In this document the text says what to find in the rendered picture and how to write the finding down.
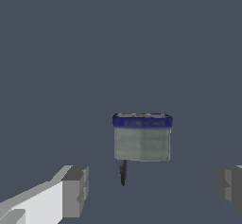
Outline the grey tub with blue lid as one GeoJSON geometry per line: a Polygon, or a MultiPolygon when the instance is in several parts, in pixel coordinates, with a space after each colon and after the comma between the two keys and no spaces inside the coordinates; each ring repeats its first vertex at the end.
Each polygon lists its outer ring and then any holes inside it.
{"type": "Polygon", "coordinates": [[[139,162],[168,162],[173,118],[166,113],[116,113],[114,158],[139,162]]]}

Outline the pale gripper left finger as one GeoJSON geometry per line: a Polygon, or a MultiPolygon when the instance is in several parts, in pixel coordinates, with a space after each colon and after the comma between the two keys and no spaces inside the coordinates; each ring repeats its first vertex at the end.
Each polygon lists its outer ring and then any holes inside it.
{"type": "Polygon", "coordinates": [[[65,165],[46,181],[0,203],[0,224],[59,224],[80,217],[89,192],[89,167],[65,165]]]}

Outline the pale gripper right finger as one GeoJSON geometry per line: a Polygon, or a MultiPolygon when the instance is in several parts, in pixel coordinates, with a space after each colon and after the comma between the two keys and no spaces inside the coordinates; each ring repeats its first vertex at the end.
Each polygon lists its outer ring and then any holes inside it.
{"type": "Polygon", "coordinates": [[[242,214],[242,165],[219,166],[216,174],[219,194],[242,214]]]}

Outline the small dark grey peg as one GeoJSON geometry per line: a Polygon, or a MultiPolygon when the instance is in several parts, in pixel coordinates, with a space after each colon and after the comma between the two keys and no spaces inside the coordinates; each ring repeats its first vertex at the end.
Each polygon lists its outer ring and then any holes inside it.
{"type": "Polygon", "coordinates": [[[121,175],[121,184],[125,186],[125,181],[127,177],[127,160],[122,161],[122,163],[119,166],[120,169],[120,175],[121,175]]]}

